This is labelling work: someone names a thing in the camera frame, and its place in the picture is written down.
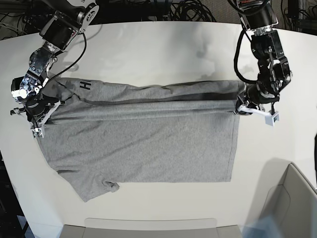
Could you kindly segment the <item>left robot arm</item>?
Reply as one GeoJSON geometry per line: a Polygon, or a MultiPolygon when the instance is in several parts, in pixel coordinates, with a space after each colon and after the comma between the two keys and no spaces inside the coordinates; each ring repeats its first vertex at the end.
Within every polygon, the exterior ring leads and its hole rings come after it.
{"type": "Polygon", "coordinates": [[[274,105],[279,101],[281,91],[292,78],[278,31],[274,29],[278,20],[269,0],[230,0],[229,4],[239,14],[242,25],[233,61],[234,71],[246,85],[238,96],[235,114],[262,113],[264,104],[274,105]],[[238,69],[241,43],[248,31],[253,33],[248,39],[259,67],[256,80],[246,79],[238,69]]]}

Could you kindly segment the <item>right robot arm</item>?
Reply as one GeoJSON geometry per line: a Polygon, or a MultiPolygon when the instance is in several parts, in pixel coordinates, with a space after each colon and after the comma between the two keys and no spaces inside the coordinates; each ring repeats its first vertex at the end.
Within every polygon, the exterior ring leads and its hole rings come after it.
{"type": "Polygon", "coordinates": [[[33,128],[45,124],[49,112],[60,105],[59,99],[42,94],[46,84],[53,80],[49,71],[57,56],[77,35],[84,34],[99,10],[94,0],[47,0],[45,4],[55,13],[40,31],[44,43],[31,54],[25,76],[13,79],[11,85],[12,97],[23,107],[10,113],[26,113],[33,128]]]}

